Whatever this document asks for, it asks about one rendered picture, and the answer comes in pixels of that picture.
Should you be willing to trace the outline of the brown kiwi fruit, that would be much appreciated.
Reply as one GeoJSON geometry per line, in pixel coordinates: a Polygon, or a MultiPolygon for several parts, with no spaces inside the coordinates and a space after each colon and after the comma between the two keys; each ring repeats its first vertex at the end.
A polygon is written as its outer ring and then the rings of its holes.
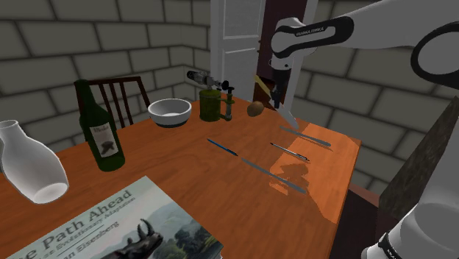
{"type": "Polygon", "coordinates": [[[264,111],[264,104],[260,101],[252,102],[246,109],[247,115],[250,117],[259,116],[264,111]]]}

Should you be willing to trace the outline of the white door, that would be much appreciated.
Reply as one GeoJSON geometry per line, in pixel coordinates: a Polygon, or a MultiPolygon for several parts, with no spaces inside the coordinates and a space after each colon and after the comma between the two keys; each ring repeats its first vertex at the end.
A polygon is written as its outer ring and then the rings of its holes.
{"type": "Polygon", "coordinates": [[[270,38],[278,20],[313,21],[319,0],[210,0],[210,75],[235,87],[234,108],[253,100],[258,74],[271,69],[270,38]]]}

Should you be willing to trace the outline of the black silver pen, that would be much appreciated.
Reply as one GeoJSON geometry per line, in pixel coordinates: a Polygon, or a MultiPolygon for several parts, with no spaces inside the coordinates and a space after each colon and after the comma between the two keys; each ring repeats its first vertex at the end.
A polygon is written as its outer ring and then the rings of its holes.
{"type": "Polygon", "coordinates": [[[301,155],[301,154],[292,152],[291,150],[286,149],[286,148],[284,148],[284,147],[282,147],[282,146],[279,146],[279,145],[277,145],[277,144],[275,144],[275,143],[270,143],[270,144],[271,144],[272,146],[275,146],[275,147],[277,147],[277,148],[283,150],[284,152],[287,152],[287,153],[290,154],[290,155],[293,155],[293,156],[299,158],[299,159],[302,159],[302,160],[305,160],[305,161],[310,161],[307,157],[305,157],[305,156],[303,156],[303,155],[301,155]]]}

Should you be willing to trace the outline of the green blowtorch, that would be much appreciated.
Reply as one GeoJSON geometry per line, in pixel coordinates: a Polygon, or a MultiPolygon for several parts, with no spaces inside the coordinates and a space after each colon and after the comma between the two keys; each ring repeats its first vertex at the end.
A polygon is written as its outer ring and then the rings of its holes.
{"type": "Polygon", "coordinates": [[[218,121],[220,118],[225,121],[232,120],[232,105],[235,103],[232,99],[234,87],[231,87],[227,80],[219,82],[202,71],[188,71],[186,76],[207,87],[199,91],[201,120],[207,122],[218,121]]]}

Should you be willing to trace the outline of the blue pen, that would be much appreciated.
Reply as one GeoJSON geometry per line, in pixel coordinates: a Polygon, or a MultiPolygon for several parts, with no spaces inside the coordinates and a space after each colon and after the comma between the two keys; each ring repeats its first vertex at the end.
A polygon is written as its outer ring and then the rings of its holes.
{"type": "Polygon", "coordinates": [[[231,149],[228,149],[227,147],[222,146],[221,144],[216,143],[215,141],[210,140],[209,138],[208,138],[207,140],[208,140],[210,143],[214,144],[215,146],[217,146],[217,147],[223,149],[224,151],[229,152],[230,154],[232,154],[232,155],[234,155],[234,156],[238,156],[238,154],[237,154],[236,152],[232,151],[231,149]]]}

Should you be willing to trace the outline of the long grey table knife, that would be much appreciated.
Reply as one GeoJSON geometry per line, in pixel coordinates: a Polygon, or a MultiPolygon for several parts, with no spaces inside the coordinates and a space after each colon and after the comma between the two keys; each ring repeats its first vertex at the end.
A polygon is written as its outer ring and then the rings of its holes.
{"type": "Polygon", "coordinates": [[[265,170],[264,168],[262,168],[262,167],[260,167],[260,166],[258,166],[256,164],[248,161],[245,158],[241,158],[241,159],[242,159],[243,162],[245,162],[246,164],[250,165],[251,167],[263,172],[264,174],[269,175],[270,177],[273,177],[273,178],[279,180],[280,182],[283,182],[284,184],[286,184],[287,186],[291,187],[292,189],[294,189],[294,190],[296,190],[296,191],[298,191],[300,193],[303,193],[303,194],[306,193],[306,190],[301,188],[301,187],[299,187],[298,185],[295,185],[292,182],[289,182],[289,181],[277,176],[276,174],[272,174],[270,171],[265,170]]]}

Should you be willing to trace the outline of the white bowl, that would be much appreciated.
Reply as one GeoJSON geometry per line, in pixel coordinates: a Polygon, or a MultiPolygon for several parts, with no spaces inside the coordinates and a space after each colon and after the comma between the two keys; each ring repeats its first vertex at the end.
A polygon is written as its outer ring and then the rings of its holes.
{"type": "Polygon", "coordinates": [[[191,116],[191,103],[184,99],[161,99],[151,103],[147,110],[159,127],[174,128],[185,124],[191,116]]]}

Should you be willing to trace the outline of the orange wooden table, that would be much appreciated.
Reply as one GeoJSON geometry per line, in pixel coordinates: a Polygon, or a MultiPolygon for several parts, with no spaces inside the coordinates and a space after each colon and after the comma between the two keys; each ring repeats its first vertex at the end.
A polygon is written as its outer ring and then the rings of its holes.
{"type": "Polygon", "coordinates": [[[171,129],[147,119],[119,131],[126,162],[117,171],[100,171],[86,143],[61,151],[70,187],[46,205],[28,201],[0,177],[0,259],[144,176],[223,244],[224,259],[328,259],[360,141],[300,121],[300,133],[331,143],[323,146],[280,126],[285,122],[274,111],[250,118],[246,107],[233,108],[228,122],[207,123],[192,113],[186,124],[171,129]]]}

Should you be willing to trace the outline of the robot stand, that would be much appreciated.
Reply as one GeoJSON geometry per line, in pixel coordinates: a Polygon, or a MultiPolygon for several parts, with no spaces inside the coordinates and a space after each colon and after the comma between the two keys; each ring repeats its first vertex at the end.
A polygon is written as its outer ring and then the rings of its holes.
{"type": "Polygon", "coordinates": [[[459,97],[455,96],[380,195],[380,215],[399,221],[420,200],[458,119],[459,97]]]}

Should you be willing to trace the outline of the dark wooden chair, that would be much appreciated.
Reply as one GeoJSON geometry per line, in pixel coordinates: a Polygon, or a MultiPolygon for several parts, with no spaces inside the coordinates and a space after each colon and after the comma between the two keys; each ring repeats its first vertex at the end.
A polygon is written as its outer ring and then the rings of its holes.
{"type": "Polygon", "coordinates": [[[108,93],[105,90],[105,85],[108,85],[110,89],[110,95],[113,99],[113,102],[115,104],[115,110],[116,114],[118,116],[118,122],[121,125],[121,128],[125,128],[126,124],[124,123],[124,117],[121,112],[121,107],[119,104],[119,100],[122,99],[124,103],[124,110],[126,112],[128,121],[130,125],[134,124],[134,121],[132,119],[132,114],[131,110],[129,107],[129,102],[128,102],[128,97],[126,93],[126,87],[125,83],[126,82],[135,82],[138,86],[138,89],[140,91],[140,94],[143,98],[143,101],[148,107],[151,102],[149,101],[149,97],[146,93],[146,90],[143,85],[143,81],[141,77],[135,76],[135,77],[118,77],[118,78],[112,78],[112,79],[94,79],[94,80],[84,80],[84,82],[88,83],[89,86],[92,85],[97,85],[99,87],[100,93],[102,95],[105,107],[107,108],[107,112],[112,116],[112,119],[115,119],[115,116],[113,114],[113,111],[110,106],[110,100],[108,99],[108,93]]]}

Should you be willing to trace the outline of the green wine bottle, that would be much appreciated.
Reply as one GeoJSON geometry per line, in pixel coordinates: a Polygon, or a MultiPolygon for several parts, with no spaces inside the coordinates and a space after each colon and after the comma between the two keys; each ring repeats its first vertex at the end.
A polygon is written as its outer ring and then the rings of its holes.
{"type": "Polygon", "coordinates": [[[89,81],[74,82],[81,103],[79,124],[101,171],[115,171],[125,164],[113,117],[94,99],[89,81]]]}

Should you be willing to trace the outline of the rhinoceros cover book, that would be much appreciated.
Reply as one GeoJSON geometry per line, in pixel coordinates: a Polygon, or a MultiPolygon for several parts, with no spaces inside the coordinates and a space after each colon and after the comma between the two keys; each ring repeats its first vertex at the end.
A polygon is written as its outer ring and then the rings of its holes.
{"type": "Polygon", "coordinates": [[[222,248],[144,176],[7,259],[223,259],[222,248]]]}

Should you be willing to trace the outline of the white vase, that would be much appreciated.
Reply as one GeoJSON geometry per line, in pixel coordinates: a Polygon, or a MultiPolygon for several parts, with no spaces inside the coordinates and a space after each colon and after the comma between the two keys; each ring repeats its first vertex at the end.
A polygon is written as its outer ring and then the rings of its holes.
{"type": "Polygon", "coordinates": [[[4,175],[27,199],[46,204],[66,193],[68,178],[58,156],[27,136],[16,120],[0,122],[0,141],[4,175]]]}

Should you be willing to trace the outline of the tan handled kitchen knife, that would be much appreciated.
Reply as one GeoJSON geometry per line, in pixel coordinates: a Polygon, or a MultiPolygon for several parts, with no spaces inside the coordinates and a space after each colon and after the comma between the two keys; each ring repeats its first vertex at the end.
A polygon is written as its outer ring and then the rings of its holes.
{"type": "MultiPolygon", "coordinates": [[[[275,103],[274,100],[271,97],[271,91],[269,88],[266,86],[266,84],[259,78],[258,75],[255,75],[255,82],[262,88],[262,90],[268,95],[269,101],[268,103],[274,107],[275,103]]],[[[283,106],[282,103],[279,104],[278,108],[275,108],[275,110],[295,129],[297,130],[299,128],[299,125],[296,122],[296,119],[291,115],[291,112],[283,106]]]]}

